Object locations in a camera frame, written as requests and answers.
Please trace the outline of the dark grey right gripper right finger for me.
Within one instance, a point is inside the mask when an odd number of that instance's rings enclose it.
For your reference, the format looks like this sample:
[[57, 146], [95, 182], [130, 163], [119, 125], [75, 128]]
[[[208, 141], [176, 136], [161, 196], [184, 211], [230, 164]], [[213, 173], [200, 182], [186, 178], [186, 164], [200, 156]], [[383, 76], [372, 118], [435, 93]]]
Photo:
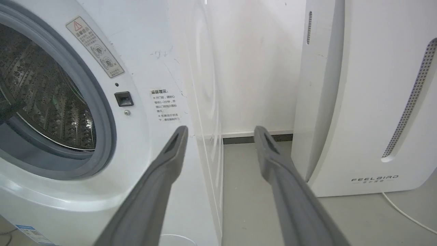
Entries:
[[349, 246], [289, 156], [263, 126], [254, 129], [261, 176], [271, 185], [286, 246]]

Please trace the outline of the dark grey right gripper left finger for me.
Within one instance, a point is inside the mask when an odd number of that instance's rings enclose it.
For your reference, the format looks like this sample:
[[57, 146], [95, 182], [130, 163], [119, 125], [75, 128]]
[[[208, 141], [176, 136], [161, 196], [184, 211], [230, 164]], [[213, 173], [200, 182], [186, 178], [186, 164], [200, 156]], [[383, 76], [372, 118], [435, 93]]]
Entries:
[[108, 222], [96, 246], [157, 246], [173, 183], [184, 164], [188, 127], [179, 126]]

